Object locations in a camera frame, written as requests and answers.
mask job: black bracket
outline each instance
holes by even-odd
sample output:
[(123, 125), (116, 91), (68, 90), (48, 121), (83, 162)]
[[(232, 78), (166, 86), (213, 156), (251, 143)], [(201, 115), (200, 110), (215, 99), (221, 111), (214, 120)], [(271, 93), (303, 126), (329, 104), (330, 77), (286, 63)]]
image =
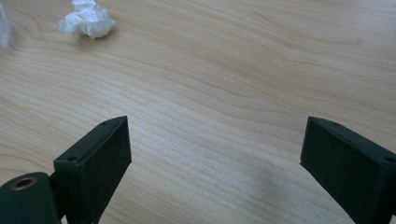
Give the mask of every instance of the black bracket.
[(102, 122), (54, 161), (0, 188), (0, 223), (98, 223), (131, 163), (127, 117)]
[(308, 118), (301, 165), (358, 224), (395, 214), (396, 155), (348, 128)]

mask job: table surface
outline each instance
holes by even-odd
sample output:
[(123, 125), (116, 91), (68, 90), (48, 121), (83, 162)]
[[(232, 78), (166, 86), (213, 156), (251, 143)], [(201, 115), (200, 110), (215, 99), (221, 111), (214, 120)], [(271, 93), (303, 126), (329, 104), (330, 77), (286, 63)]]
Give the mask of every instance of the table surface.
[(101, 223), (353, 223), (299, 164), (307, 117), (396, 151), (392, 0), (101, 0), (97, 40), (58, 32), (69, 1), (3, 3), (0, 184), (126, 115)]

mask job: white object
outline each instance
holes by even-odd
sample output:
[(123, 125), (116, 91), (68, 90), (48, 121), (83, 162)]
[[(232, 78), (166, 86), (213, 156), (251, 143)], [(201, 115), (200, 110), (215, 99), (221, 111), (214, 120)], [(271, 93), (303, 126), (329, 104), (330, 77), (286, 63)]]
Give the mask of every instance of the white object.
[(93, 0), (73, 0), (75, 11), (59, 21), (59, 31), (66, 35), (88, 35), (91, 39), (107, 35), (116, 24), (107, 9)]
[(7, 48), (10, 37), (11, 26), (9, 25), (6, 9), (0, 2), (0, 46), (3, 48)]

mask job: light wood surface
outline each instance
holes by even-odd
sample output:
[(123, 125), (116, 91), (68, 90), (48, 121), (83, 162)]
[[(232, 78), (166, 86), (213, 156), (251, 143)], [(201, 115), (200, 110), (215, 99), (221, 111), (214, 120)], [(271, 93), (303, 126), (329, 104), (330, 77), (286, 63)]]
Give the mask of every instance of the light wood surface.
[(101, 223), (353, 223), (299, 165), (306, 118), (396, 152), (393, 0), (101, 0), (95, 41), (58, 32), (69, 1), (3, 2), (0, 184), (127, 115)]

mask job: plastic bag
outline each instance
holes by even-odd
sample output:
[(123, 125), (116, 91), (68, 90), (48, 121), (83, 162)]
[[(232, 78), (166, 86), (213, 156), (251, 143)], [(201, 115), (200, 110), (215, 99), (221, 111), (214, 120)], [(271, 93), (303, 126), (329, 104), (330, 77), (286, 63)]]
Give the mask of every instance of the plastic bag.
[(0, 47), (7, 48), (11, 37), (11, 26), (8, 21), (6, 8), (0, 2)]

